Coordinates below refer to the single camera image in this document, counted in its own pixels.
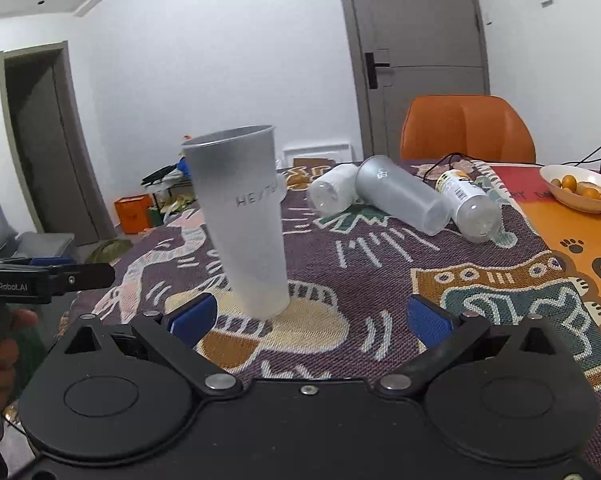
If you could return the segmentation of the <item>left hand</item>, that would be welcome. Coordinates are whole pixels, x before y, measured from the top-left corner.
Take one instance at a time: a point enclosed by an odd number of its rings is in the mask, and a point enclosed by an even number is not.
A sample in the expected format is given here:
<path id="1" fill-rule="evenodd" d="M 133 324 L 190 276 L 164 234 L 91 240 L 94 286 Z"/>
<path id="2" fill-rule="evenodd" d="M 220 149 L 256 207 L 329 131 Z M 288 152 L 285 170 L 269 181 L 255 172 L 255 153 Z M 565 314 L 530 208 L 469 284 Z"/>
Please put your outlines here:
<path id="1" fill-rule="evenodd" d="M 35 312 L 14 309 L 12 319 L 9 337 L 0 342 L 0 411 L 20 396 L 46 356 Z"/>

